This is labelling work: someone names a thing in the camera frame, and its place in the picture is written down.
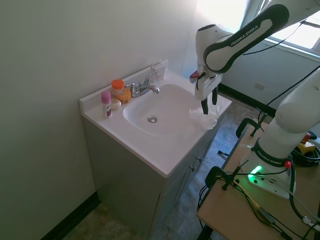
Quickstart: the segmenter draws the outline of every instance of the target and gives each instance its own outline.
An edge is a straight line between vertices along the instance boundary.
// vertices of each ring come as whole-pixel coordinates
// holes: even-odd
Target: table
[[[262,135],[259,129],[254,137],[250,133],[254,128],[250,126],[244,130],[236,145],[228,156],[223,169],[233,172],[240,164],[240,159],[250,151],[248,146],[253,146]],[[302,221],[293,212],[288,199],[283,199],[263,189],[249,184],[246,176],[236,176],[240,184],[251,197],[265,210],[274,215],[291,230],[303,236],[308,230]],[[208,190],[204,202],[200,207],[197,217],[209,228],[220,233],[228,240],[283,240],[280,234],[271,227],[261,223],[255,217],[244,195],[229,186],[226,191],[221,187],[224,182],[217,180]],[[295,195],[314,214],[318,213],[320,200],[320,167],[303,168],[296,165],[296,192]],[[296,208],[303,216],[309,214],[295,202]],[[280,226],[294,240],[300,238]],[[311,231],[307,239],[314,239],[314,231]]]

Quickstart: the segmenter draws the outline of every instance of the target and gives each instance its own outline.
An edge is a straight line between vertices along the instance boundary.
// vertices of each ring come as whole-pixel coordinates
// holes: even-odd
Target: green light
[[[256,174],[257,172],[260,172],[261,169],[262,169],[262,166],[257,166],[250,173],[251,174]]]

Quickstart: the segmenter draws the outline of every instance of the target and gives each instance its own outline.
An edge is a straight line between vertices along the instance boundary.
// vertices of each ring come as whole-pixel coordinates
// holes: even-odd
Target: electrical outlet
[[[260,83],[260,82],[256,82],[255,85],[254,85],[254,87],[255,87],[256,89],[264,90],[265,87],[266,87],[266,85],[264,85],[264,84],[262,84],[262,83]]]

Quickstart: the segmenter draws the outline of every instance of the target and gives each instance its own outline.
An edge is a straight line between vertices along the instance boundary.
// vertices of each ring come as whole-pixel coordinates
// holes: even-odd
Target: soap
[[[121,107],[121,101],[116,98],[111,99],[111,110],[119,110]]]
[[[124,94],[120,96],[115,96],[115,97],[119,99],[122,104],[127,104],[131,99],[131,91],[126,87],[123,90],[124,90]]]

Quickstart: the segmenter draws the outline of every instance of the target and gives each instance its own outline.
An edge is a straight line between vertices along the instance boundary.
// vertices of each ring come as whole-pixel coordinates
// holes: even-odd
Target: sink
[[[123,80],[126,84],[137,83],[151,73],[149,67]],[[201,107],[200,101],[194,97],[194,84],[183,76],[166,71],[154,85],[160,89],[158,94],[149,91],[132,98],[113,111],[108,119],[102,115],[101,92],[110,91],[110,86],[80,99],[80,111],[104,134],[167,178],[206,130],[196,127],[189,116],[190,109]],[[219,114],[222,115],[230,104],[230,100],[218,95]]]
[[[178,85],[165,84],[159,89],[158,94],[149,91],[128,105],[124,117],[135,127],[154,135],[174,135],[192,128],[189,109],[199,108],[200,102]]]

